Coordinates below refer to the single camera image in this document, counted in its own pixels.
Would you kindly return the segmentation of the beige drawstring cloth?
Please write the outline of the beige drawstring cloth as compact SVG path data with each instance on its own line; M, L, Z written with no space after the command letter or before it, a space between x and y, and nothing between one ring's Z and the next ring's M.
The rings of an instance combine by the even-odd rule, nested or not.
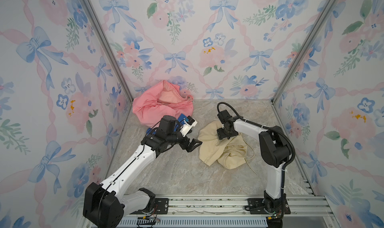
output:
M219 140L217 130L221 127L222 125L215 121L200 130L198 140L202 144L199 147L199 159L207 166L218 162L228 170L247 164L251 171L256 174L257 172L250 164L253 158L247 158L248 149L253 152L253 157L256 155L255 149L241 135Z

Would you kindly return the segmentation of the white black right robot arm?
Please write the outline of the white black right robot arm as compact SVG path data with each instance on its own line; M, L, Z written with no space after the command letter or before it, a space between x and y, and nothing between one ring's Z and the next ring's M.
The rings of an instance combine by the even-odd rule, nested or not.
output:
M274 219L282 218L287 210L285 197L285 172L289 164L295 159L294 146L278 126L267 127L240 118L221 119L222 127L217 130L220 140L229 139L246 134L260 144L260 152L267 167L267 185L264 190L264 199L259 207L249 211L264 209Z

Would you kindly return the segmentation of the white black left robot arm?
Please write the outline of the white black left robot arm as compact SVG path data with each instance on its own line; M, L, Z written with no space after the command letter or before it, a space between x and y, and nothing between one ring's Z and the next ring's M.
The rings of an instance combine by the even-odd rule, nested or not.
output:
M136 212L153 214L156 195L145 188L133 194L126 191L138 175L160 154L178 145L188 153L202 142L189 139L188 134L197 125L191 116L179 121L165 115L147 130L134 154L111 176L100 184L91 183L85 191L83 216L98 228L115 228L122 218Z

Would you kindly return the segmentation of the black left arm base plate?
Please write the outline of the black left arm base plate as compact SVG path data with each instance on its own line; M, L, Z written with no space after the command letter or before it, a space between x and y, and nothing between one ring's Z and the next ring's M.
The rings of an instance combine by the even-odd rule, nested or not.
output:
M166 215L169 210L169 201L168 198L155 198L147 208L135 211L131 215Z

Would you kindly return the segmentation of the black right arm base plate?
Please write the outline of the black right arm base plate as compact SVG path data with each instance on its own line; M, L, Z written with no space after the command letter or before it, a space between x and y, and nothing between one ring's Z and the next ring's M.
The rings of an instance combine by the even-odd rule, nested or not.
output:
M286 198L282 204L281 199L269 200L264 198L249 198L247 199L247 205L244 209L251 213L251 215L281 215L281 211L284 211L284 215L291 214L290 206Z

